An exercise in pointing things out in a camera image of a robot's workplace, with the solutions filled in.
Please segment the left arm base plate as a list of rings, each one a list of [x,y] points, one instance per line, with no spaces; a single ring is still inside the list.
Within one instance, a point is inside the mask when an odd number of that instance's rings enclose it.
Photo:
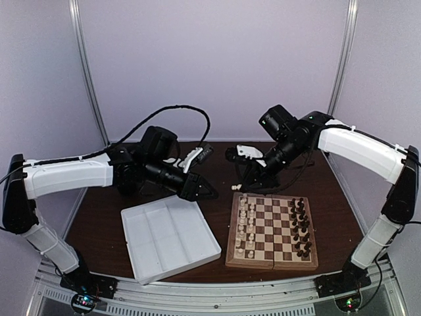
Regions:
[[[60,286],[73,290],[79,294],[85,294],[92,298],[113,299],[118,285],[118,280],[113,277],[91,275],[87,285],[76,285],[65,276],[61,278]]]

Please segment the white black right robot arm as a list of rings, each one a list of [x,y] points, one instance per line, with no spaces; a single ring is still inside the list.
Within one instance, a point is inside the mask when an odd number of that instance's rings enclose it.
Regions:
[[[414,216],[419,187],[418,150],[391,145],[320,111],[296,118],[283,106],[275,105],[261,116],[259,124],[275,145],[266,153],[252,146],[234,147],[234,161],[246,166],[240,178],[243,191],[272,194],[284,190],[278,183],[278,173],[298,156],[312,155],[316,150],[344,157],[391,184],[379,217],[337,276],[342,290],[352,290]]]

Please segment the wooden chess board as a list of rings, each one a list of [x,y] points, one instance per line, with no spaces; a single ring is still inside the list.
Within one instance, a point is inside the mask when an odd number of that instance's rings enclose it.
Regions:
[[[247,196],[247,205],[239,206],[241,196]],[[278,271],[314,271],[318,268],[318,252],[314,235],[314,225],[310,212],[309,199],[304,198],[307,214],[310,219],[310,241],[312,242],[310,261],[300,261],[294,256],[292,251],[291,231],[289,225],[288,201],[301,196],[280,196],[280,195],[258,195],[250,193],[235,193],[232,200],[232,210],[230,217],[230,232],[228,233],[228,244],[226,250],[225,264],[228,267],[244,269],[270,269]],[[250,204],[255,204],[255,213],[250,214]],[[240,213],[245,211],[245,220],[240,219]],[[255,243],[250,248],[247,231],[249,217],[255,217]],[[245,226],[245,237],[239,237],[238,226]],[[245,250],[243,259],[235,258],[235,243],[241,240],[241,249]],[[248,253],[253,250],[254,258],[249,259]]]

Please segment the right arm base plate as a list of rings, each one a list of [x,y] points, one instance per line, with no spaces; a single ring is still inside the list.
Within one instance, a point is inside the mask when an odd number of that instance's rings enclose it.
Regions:
[[[331,275],[321,275],[314,279],[319,298],[336,296],[347,292],[357,291],[370,286],[370,277],[364,275],[356,278],[351,273],[338,272]]]

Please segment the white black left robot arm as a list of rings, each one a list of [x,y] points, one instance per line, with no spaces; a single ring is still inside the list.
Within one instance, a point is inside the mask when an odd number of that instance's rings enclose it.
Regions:
[[[36,213],[36,199],[67,190],[109,186],[123,196],[131,196],[144,182],[170,190],[187,201],[217,198],[212,185],[189,169],[192,160],[207,149],[198,147],[197,152],[186,157],[183,167],[176,167],[168,162],[176,141],[173,132],[150,126],[140,142],[112,144],[100,154],[51,161],[30,161],[21,154],[14,155],[4,180],[5,230],[23,236],[80,292],[89,292],[95,279],[82,255],[42,223]]]

